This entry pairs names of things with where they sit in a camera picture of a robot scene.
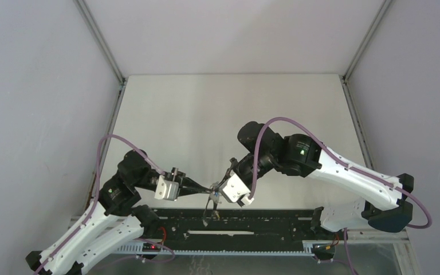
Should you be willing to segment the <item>key with blue tag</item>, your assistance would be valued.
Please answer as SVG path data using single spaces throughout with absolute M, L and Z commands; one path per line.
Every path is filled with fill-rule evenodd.
M 216 200 L 216 201 L 220 200 L 220 198 L 221 198 L 221 193 L 220 193 L 220 191 L 219 191 L 219 186 L 214 186 L 214 187 L 211 189 L 210 198 L 211 198 L 212 200 Z

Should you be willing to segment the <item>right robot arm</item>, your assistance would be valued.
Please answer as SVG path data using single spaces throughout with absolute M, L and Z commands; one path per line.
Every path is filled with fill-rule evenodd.
M 314 210 L 311 234 L 326 239 L 332 232 L 362 229 L 398 233 L 413 219 L 413 205 L 407 201 L 414 178 L 409 174 L 388 176 L 360 166 L 317 142 L 309 135 L 282 137 L 268 126 L 250 121 L 238 135 L 248 150 L 240 161 L 231 159 L 225 176 L 213 185 L 213 192 L 241 207 L 253 202 L 250 197 L 258 180 L 271 170 L 286 176 L 299 176 L 332 183 L 358 195 L 358 199 L 336 207 Z

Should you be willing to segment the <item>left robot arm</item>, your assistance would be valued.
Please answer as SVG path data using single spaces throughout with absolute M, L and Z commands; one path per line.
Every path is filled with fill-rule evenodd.
M 169 201 L 211 192 L 176 168 L 159 172 L 144 151 L 131 150 L 80 219 L 50 247 L 26 256 L 29 268 L 34 274 L 85 274 L 128 241 L 156 236 L 160 219 L 149 206 L 137 205 L 139 188 Z

